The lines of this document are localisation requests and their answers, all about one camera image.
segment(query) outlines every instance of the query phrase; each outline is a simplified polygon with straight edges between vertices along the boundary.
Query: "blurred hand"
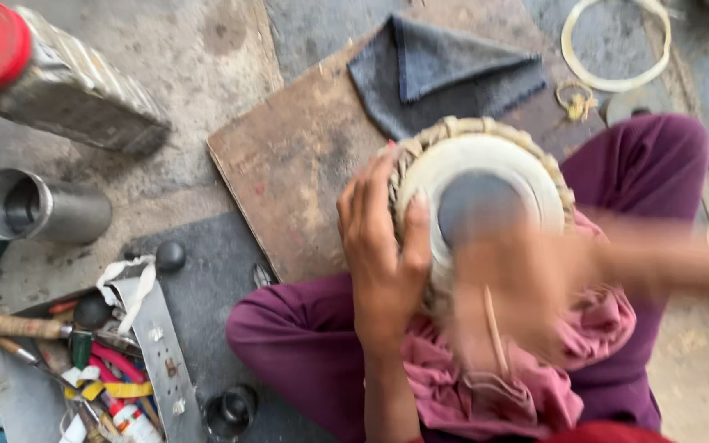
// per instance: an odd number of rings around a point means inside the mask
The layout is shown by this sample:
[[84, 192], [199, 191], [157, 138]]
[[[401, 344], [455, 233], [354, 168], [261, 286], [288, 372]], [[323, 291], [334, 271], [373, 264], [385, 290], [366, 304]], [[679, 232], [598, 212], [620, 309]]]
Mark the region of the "blurred hand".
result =
[[450, 332], [463, 367], [496, 368], [485, 313], [487, 287], [499, 335], [511, 337], [541, 361], [560, 363], [563, 347], [556, 325], [576, 294], [600, 279], [596, 242], [576, 235], [546, 235], [522, 222], [467, 233], [454, 253]]
[[381, 151], [338, 199], [338, 230], [354, 287], [354, 329], [366, 354], [398, 352], [422, 301], [432, 256], [428, 201], [413, 197], [399, 248], [388, 211], [388, 179], [399, 148]]

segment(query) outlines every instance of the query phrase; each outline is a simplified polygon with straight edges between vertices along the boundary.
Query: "metal cup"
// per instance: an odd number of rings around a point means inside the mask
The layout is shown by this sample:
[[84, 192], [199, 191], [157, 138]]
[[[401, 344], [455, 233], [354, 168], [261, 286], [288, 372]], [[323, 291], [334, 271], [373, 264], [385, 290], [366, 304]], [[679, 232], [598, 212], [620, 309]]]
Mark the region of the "metal cup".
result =
[[96, 189], [0, 169], [0, 240], [88, 243], [105, 232], [111, 215], [111, 202]]

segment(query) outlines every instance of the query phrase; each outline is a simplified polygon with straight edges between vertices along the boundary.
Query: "gray cloth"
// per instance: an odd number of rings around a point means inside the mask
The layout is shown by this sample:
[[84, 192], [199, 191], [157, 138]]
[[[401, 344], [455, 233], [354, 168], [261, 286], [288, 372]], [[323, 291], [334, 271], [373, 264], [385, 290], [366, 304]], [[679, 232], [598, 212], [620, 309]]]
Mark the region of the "gray cloth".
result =
[[399, 16], [348, 67], [366, 113], [395, 140], [443, 116], [499, 118], [546, 86], [539, 54]]

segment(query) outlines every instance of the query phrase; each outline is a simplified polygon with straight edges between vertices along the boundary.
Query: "leg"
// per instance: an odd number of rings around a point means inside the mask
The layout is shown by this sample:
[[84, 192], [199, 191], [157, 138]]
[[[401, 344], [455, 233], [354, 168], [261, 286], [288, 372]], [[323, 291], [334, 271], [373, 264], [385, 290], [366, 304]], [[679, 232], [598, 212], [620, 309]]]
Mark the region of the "leg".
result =
[[226, 321], [231, 350], [342, 443], [366, 440], [362, 349], [348, 274], [260, 288]]
[[[708, 160], [709, 137], [697, 120], [645, 115], [590, 139], [561, 169], [580, 204], [693, 223]], [[660, 428], [645, 367], [665, 305], [636, 301], [636, 329], [625, 347], [570, 374], [573, 390], [585, 401], [582, 420], [617, 419]]]

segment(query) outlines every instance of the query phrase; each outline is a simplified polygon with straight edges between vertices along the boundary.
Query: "wooden board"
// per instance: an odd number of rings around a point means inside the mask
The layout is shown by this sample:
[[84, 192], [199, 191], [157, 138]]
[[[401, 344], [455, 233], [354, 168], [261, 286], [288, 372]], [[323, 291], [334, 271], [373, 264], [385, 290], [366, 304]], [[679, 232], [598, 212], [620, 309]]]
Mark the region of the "wooden board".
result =
[[[565, 121], [554, 98], [569, 73], [520, 0], [425, 0], [407, 16], [544, 53], [550, 86], [502, 121], [532, 134], [562, 158], [603, 128]], [[263, 103], [218, 129], [207, 143], [276, 276], [284, 282], [346, 268], [336, 228], [336, 198], [386, 138], [366, 116], [346, 63], [368, 40], [313, 66]]]

